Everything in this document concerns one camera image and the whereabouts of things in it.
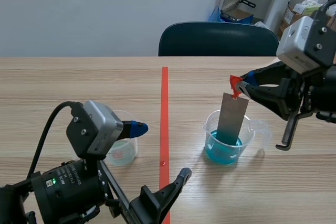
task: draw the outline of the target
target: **beaker handle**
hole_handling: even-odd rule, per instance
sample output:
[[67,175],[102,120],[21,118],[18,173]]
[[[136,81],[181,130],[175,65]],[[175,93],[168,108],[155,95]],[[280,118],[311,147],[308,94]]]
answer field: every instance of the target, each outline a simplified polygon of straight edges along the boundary
[[268,124],[263,120],[251,120],[249,122],[249,128],[256,133],[262,134],[261,148],[266,149],[272,138],[272,131],[268,128]]

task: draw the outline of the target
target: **robotic arm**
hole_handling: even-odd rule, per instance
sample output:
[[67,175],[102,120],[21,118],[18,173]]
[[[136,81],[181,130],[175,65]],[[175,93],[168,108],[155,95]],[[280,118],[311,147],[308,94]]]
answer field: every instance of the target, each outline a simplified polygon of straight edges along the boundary
[[[57,113],[67,106],[73,116],[67,136],[81,160],[62,163],[43,174],[34,172],[48,130]],[[108,106],[98,102],[58,105],[43,130],[27,178],[0,188],[0,224],[36,223],[35,213],[25,214],[23,207],[32,192],[47,224],[85,223],[98,215],[102,205],[113,218],[121,215],[129,224],[162,223],[191,170],[182,169],[173,183],[155,193],[143,186],[139,197],[129,202],[103,161],[115,141],[141,136],[147,130],[144,123],[120,121]]]
[[285,29],[277,50],[281,62],[230,77],[233,98],[243,93],[288,121],[279,150],[290,149],[302,118],[315,113],[336,123],[336,32],[327,28],[325,14],[333,4],[336,0]]

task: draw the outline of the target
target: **white pedestal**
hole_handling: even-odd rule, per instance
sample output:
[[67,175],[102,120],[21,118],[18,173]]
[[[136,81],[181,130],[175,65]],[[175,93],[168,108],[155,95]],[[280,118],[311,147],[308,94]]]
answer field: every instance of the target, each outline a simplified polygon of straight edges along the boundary
[[277,34],[289,0],[272,0],[268,8],[265,25]]

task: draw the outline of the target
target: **blue liquid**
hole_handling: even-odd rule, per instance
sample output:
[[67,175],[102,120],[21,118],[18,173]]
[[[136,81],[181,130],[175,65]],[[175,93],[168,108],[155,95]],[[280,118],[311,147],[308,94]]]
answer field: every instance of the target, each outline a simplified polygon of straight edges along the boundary
[[[211,135],[216,138],[217,130],[213,131]],[[238,138],[236,146],[241,146],[241,140]],[[243,148],[229,147],[219,144],[212,139],[209,135],[205,142],[205,152],[209,158],[220,164],[232,164],[236,162],[241,155]]]

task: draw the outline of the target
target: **red gripper tip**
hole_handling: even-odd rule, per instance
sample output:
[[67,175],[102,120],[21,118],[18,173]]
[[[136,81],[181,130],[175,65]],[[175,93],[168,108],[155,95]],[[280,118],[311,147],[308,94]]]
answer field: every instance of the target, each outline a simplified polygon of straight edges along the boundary
[[242,81],[243,79],[239,76],[233,76],[230,75],[230,84],[231,84],[231,88],[233,90],[233,94],[231,95],[232,98],[237,99],[238,96],[241,94],[241,92],[239,90],[236,89],[236,84],[240,81]]

